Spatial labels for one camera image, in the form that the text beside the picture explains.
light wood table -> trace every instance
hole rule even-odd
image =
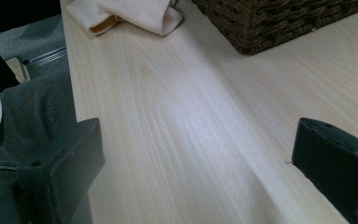
[[[166,37],[93,37],[67,4],[77,119],[100,118],[107,159],[95,223],[346,223],[290,161],[300,118],[358,137],[358,13],[244,56],[189,0]]]

gray jeans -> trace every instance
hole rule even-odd
[[[69,74],[38,77],[0,93],[0,178],[14,180],[16,166],[76,123]]]

wicker basket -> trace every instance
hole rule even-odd
[[[192,0],[243,54],[255,54],[358,12],[358,0]]]

table surface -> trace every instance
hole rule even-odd
[[[358,137],[358,13],[254,56],[191,1],[161,37],[63,25],[78,120],[107,159],[94,223],[347,223],[290,163],[300,118]]]

towel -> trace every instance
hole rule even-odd
[[[101,35],[128,21],[157,35],[168,35],[182,20],[175,0],[75,0],[66,9],[77,24]]]

